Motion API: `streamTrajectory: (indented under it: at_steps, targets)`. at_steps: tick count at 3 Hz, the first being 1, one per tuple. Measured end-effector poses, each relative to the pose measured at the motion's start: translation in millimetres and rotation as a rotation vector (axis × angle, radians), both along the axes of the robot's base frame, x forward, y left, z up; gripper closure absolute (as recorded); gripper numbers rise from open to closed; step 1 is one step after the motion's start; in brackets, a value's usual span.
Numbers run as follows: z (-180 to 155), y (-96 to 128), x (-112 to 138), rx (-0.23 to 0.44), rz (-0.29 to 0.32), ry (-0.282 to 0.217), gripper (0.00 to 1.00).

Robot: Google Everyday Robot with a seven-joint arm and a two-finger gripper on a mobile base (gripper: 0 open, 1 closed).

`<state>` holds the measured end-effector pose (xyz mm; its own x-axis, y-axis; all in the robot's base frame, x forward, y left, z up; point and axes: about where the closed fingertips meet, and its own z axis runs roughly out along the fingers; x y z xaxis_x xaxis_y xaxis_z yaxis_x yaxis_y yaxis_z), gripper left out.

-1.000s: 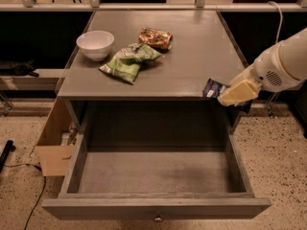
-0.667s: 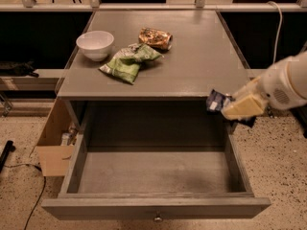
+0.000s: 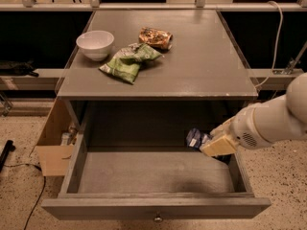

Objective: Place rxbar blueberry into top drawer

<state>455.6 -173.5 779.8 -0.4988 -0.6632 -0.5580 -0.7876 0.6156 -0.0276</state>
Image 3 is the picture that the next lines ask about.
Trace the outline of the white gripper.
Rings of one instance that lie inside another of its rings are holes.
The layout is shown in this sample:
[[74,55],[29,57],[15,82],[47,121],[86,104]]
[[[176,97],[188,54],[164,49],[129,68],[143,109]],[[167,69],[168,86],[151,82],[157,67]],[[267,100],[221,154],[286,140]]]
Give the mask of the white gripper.
[[244,148],[256,150],[269,147],[272,141],[272,115],[261,106],[248,106],[240,110],[233,119],[224,121],[210,131],[212,140],[201,146],[201,152],[207,156],[222,156],[237,151],[237,143],[229,136],[229,131],[235,140]]

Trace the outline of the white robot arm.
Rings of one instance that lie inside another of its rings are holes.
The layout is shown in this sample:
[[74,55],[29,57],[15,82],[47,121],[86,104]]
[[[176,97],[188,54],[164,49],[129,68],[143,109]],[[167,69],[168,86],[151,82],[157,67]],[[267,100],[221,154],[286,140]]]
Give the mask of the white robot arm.
[[241,109],[210,132],[201,145],[207,156],[235,153],[239,147],[257,150],[278,141],[305,140],[307,133],[307,74],[291,81],[286,93]]

